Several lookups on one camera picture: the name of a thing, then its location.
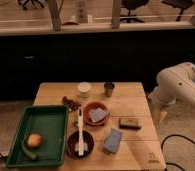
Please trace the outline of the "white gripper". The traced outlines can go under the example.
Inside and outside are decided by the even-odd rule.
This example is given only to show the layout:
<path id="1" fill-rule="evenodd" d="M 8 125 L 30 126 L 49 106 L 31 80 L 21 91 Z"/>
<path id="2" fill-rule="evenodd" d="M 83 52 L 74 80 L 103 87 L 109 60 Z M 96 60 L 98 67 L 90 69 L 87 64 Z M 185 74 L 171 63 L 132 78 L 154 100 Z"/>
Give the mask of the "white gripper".
<path id="1" fill-rule="evenodd" d="M 172 96 L 162 88 L 155 87 L 154 90 L 148 95 L 148 98 L 151 100 L 151 104 L 156 109 L 154 112 L 153 121 L 155 126 L 158 127 L 167 116 L 167 112 L 162 110 L 170 105 Z"/>

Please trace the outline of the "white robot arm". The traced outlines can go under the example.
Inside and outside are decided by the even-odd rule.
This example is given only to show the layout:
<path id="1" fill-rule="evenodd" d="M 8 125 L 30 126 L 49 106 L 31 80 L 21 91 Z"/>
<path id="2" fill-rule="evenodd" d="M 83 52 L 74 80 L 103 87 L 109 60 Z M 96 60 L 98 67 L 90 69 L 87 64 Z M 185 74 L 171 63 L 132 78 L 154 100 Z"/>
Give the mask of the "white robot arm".
<path id="1" fill-rule="evenodd" d="M 166 108 L 181 100 L 195 108 L 195 64 L 184 62 L 161 70 L 157 86 L 148 95 L 153 122 L 158 126 L 167 116 Z"/>

